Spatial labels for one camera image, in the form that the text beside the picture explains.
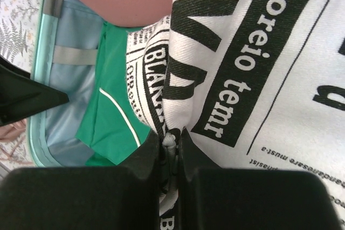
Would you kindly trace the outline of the light blue suitcase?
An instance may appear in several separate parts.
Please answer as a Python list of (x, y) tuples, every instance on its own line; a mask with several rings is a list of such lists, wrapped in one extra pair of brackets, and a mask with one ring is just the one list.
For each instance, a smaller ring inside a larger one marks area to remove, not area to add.
[(53, 97), (29, 118), (27, 137), (37, 166), (112, 166), (146, 140), (134, 114), (126, 64), (132, 28), (104, 21), (79, 0), (43, 0), (31, 77)]

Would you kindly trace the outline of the beige pink bra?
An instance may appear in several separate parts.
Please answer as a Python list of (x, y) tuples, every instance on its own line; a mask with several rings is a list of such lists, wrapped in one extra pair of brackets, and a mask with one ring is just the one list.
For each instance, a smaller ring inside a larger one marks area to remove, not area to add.
[(1, 145), (1, 161), (10, 161), (16, 149), (23, 143), (26, 131), (26, 119), (1, 126), (1, 143), (10, 144), (15, 142), (15, 145), (9, 151)]

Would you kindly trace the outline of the newspaper print garment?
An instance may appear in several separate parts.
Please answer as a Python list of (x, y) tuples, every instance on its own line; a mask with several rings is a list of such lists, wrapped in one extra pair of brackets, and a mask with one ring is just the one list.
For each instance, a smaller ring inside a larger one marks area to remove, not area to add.
[(160, 139), (160, 212), (182, 132), (223, 168), (321, 180), (344, 228), (344, 0), (173, 0), (129, 33), (127, 91)]

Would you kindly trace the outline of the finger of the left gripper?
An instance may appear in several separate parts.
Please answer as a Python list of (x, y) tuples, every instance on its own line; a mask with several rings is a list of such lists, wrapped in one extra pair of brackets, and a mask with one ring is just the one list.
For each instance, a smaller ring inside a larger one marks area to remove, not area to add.
[(1, 126), (68, 103), (66, 93), (36, 82), (1, 57)]

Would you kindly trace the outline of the green Guess t-shirt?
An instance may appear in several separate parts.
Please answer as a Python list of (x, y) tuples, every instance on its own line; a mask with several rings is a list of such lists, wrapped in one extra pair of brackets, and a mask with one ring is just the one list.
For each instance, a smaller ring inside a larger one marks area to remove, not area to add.
[(136, 28), (104, 22), (95, 82), (76, 138), (94, 151), (86, 166), (114, 166), (131, 155), (150, 131), (134, 114), (127, 96), (126, 45)]

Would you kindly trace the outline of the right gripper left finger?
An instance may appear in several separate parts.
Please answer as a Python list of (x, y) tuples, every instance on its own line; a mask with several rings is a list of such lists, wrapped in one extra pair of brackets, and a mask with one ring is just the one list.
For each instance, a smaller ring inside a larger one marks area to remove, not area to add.
[(160, 141), (117, 166), (20, 168), (1, 181), (1, 229), (158, 229)]

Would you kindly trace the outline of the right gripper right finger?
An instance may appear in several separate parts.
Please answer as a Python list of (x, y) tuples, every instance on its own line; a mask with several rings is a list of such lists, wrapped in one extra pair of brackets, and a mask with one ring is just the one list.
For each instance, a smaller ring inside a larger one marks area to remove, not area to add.
[(180, 229), (340, 229), (322, 182), (291, 170), (225, 169), (182, 132)]

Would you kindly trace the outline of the floral patterned table mat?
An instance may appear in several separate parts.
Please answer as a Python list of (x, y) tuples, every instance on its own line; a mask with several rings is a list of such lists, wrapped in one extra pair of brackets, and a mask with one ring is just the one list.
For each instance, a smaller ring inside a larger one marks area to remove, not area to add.
[[(1, 56), (18, 68), (31, 72), (42, 0), (1, 0)], [(32, 167), (26, 131), (23, 143), (16, 149), (12, 160), (1, 161), (5, 171)], [(15, 142), (1, 143), (11, 150)]]

